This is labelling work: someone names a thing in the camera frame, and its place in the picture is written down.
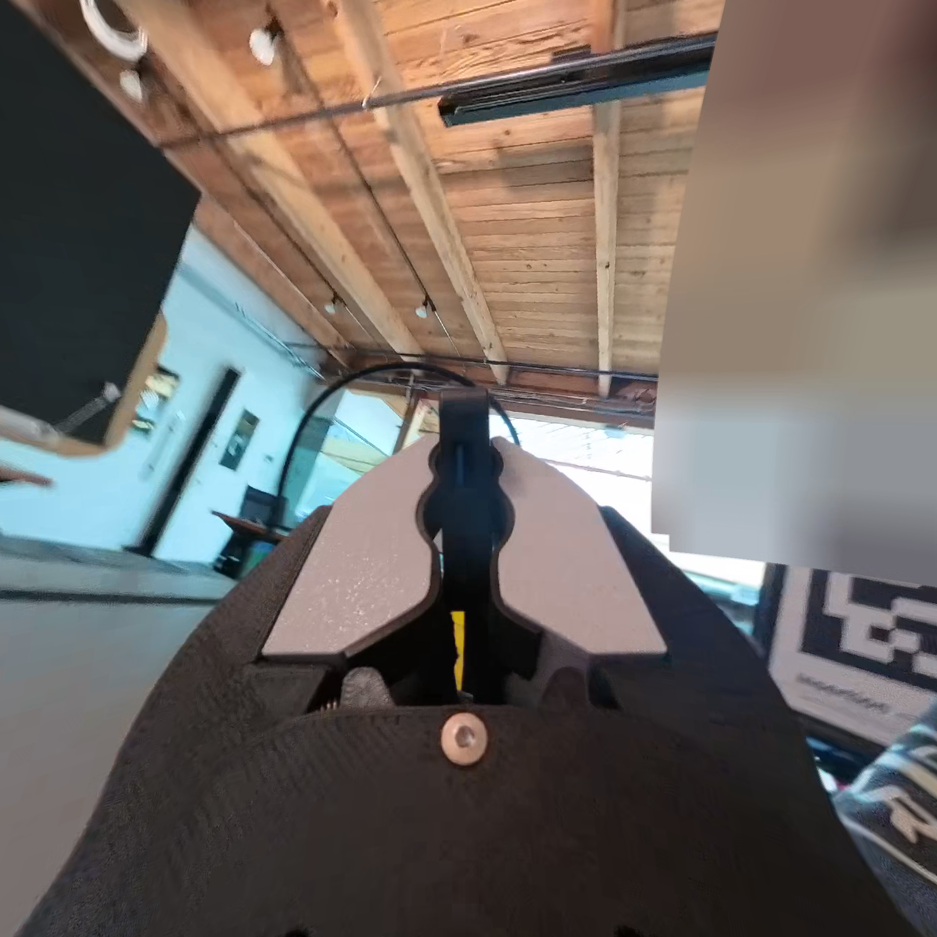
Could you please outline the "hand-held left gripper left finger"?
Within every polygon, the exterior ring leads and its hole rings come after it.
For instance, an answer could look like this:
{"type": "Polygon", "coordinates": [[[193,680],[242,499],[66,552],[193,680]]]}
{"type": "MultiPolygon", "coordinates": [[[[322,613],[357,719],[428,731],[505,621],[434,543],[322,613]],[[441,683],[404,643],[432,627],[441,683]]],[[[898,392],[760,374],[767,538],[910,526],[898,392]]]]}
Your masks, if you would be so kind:
{"type": "Polygon", "coordinates": [[[264,658],[350,658],[400,628],[439,591],[439,551],[421,508],[436,437],[349,486],[332,506],[264,644],[264,658]]]}

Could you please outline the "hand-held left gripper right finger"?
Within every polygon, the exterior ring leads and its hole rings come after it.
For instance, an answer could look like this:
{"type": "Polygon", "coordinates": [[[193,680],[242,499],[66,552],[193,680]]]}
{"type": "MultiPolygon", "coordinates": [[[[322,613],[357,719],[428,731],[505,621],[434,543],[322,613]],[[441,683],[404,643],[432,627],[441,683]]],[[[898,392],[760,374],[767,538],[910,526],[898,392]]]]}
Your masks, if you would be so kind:
{"type": "Polygon", "coordinates": [[[498,549],[505,609],[587,655],[660,658],[667,647],[599,505],[553,466],[495,439],[510,530],[498,549]]]}

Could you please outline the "framed wall picture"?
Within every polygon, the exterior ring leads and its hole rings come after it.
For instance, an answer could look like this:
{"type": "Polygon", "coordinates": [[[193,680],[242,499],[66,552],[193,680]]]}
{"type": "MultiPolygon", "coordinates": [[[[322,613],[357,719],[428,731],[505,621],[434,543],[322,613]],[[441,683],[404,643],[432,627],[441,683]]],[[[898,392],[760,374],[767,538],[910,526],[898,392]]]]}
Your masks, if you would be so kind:
{"type": "Polygon", "coordinates": [[[259,424],[260,418],[251,411],[244,409],[241,412],[220,456],[219,466],[231,471],[238,470],[259,424]]]}

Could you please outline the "dark grey adapter hub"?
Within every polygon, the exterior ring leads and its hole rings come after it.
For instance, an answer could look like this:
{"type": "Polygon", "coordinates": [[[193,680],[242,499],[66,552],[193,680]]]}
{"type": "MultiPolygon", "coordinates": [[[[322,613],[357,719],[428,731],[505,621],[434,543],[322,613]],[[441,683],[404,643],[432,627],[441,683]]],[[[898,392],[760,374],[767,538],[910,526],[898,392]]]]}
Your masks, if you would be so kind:
{"type": "Polygon", "coordinates": [[[460,388],[440,398],[437,471],[446,603],[464,613],[462,689],[475,703],[492,696],[489,660],[494,464],[488,395],[460,388]]]}

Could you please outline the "wooden office desk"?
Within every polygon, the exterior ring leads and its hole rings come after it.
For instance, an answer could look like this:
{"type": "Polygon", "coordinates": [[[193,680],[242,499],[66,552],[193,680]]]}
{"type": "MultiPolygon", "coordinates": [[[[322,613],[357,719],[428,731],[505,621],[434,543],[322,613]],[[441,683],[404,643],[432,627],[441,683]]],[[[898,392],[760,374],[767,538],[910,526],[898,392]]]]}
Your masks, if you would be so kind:
{"type": "Polygon", "coordinates": [[[213,510],[212,515],[228,529],[228,540],[214,561],[214,569],[234,581],[262,562],[287,537],[287,532],[219,510],[213,510]]]}

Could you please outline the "white panel stand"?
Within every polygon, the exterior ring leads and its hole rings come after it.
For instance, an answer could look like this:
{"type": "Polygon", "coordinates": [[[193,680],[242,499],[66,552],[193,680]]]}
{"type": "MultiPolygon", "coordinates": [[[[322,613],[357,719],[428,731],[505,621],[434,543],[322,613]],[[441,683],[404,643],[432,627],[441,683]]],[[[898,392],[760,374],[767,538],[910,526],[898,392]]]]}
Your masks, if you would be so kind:
{"type": "Polygon", "coordinates": [[[57,442],[61,434],[40,419],[1,406],[1,438],[41,446],[57,442]]]}

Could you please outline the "black door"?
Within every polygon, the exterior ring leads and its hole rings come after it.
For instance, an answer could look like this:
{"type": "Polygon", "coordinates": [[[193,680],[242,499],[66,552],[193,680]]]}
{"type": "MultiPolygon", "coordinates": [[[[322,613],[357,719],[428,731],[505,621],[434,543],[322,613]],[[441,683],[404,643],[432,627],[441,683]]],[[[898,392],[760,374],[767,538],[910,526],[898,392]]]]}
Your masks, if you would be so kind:
{"type": "Polygon", "coordinates": [[[152,557],[154,555],[241,375],[240,370],[232,367],[226,367],[223,371],[170,475],[169,482],[163,489],[157,508],[154,509],[138,542],[124,548],[127,552],[137,556],[152,557]]]}

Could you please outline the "dark patterned clothing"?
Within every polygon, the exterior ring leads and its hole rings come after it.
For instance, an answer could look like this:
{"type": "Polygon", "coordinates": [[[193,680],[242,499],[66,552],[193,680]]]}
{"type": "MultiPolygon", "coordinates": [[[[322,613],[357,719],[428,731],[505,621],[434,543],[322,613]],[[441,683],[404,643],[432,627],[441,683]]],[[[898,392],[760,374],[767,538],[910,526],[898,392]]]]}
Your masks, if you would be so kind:
{"type": "Polygon", "coordinates": [[[936,934],[936,706],[833,800],[873,874],[920,935],[936,934]]]}

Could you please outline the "black linear ceiling light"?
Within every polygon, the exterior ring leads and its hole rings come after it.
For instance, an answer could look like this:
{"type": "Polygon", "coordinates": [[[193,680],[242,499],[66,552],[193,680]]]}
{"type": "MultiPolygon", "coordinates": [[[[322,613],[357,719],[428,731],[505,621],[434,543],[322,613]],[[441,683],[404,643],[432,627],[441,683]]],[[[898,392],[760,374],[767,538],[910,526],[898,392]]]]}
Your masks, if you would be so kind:
{"type": "Polygon", "coordinates": [[[487,123],[704,87],[718,32],[649,41],[615,53],[566,53],[514,76],[469,81],[441,97],[448,127],[487,123]]]}

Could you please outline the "black panel with wooden rim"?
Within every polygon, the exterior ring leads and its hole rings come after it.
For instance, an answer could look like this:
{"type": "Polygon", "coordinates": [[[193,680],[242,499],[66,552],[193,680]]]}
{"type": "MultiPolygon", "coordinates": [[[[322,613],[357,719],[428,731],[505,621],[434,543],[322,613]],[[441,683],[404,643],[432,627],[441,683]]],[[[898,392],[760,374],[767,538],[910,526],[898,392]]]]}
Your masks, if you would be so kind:
{"type": "Polygon", "coordinates": [[[133,421],[200,194],[2,2],[1,403],[97,456],[133,421]]]}

